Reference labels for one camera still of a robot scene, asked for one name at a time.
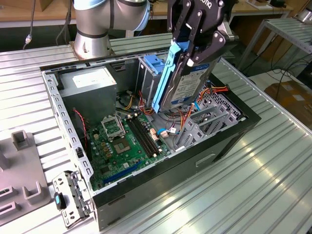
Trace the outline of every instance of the motherboard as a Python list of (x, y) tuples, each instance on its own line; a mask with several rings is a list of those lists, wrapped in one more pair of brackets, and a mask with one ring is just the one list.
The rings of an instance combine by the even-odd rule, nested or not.
[(124, 119), (110, 117), (89, 129), (91, 155), (88, 158), (94, 170), (90, 179), (93, 190), (169, 155), (167, 145), (155, 133), (143, 114)]

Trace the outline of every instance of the gray plastic holder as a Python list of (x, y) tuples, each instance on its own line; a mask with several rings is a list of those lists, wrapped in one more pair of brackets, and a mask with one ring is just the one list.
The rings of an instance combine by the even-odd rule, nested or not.
[(0, 141), (0, 226), (45, 204), (51, 196), (34, 137), (18, 131)]

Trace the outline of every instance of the green circuit board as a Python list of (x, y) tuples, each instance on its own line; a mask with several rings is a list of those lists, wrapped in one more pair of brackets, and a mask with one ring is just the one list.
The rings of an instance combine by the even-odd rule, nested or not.
[[(149, 129), (152, 128), (146, 116), (140, 115), (137, 119), (142, 125), (144, 124)], [(155, 143), (160, 152), (156, 157), (148, 157), (135, 134), (128, 126), (127, 121), (123, 119), (121, 123), (126, 134), (124, 138), (116, 137), (112, 142), (108, 140), (101, 124), (87, 132), (91, 141), (91, 157), (89, 157), (89, 160), (91, 159), (90, 163), (94, 174), (90, 181), (94, 191), (170, 154), (166, 144), (160, 139)], [(109, 122), (108, 126), (105, 124), (105, 127), (106, 129), (118, 131), (116, 123), (113, 122)], [(146, 132), (149, 137), (152, 137), (149, 131)]]

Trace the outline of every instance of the aluminum workbench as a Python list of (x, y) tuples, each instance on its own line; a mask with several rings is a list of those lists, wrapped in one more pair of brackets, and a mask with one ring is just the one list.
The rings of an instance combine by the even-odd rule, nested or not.
[(272, 32), (261, 46), (258, 55), (267, 48), (275, 34), (281, 36), (282, 38), (288, 40), (290, 43), (298, 47), (298, 50), (296, 50), (294, 54), (291, 55), (291, 58), (294, 58), (299, 50), (303, 50), (308, 54), (312, 53), (312, 25), (304, 24), (294, 18), (265, 19), (258, 27), (256, 33), (254, 34), (246, 50), (244, 51), (237, 67), (238, 69), (241, 69), (242, 66), (245, 64), (249, 53), (251, 52), (254, 45), (266, 28), (270, 29)]
[[(170, 34), (112, 41), (117, 54), (170, 45)], [(0, 54), (0, 139), (24, 129), (35, 136), (52, 179), (73, 165), (39, 67), (76, 60), (70, 46)], [(312, 132), (228, 62), (213, 71), (262, 120), (223, 159), (126, 216), (103, 233), (305, 233), (312, 225)], [(0, 227), (1, 234), (97, 233), (88, 218), (66, 230), (51, 202)]]

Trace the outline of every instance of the sticker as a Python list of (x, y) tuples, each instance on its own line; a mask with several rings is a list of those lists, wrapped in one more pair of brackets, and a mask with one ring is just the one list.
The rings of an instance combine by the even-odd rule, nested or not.
[(96, 69), (85, 74), (79, 74), (73, 77), (73, 82), (77, 88), (102, 83), (105, 86), (115, 84), (106, 68)]
[(297, 101), (304, 101), (304, 100), (305, 100), (300, 94), (293, 95), (293, 97), (294, 97)]
[(172, 97), (172, 104), (187, 101), (194, 95), (198, 85), (200, 84), (200, 76), (204, 74), (209, 68), (209, 64), (196, 66), (192, 71), (182, 76), (179, 85), (176, 88), (175, 94)]
[(171, 133), (176, 133), (176, 128), (171, 128), (171, 129), (169, 129), (169, 131), (170, 131)]
[(286, 89), (287, 91), (291, 91), (293, 90), (292, 86), (289, 84), (282, 84), (282, 86), (284, 87), (284, 89)]

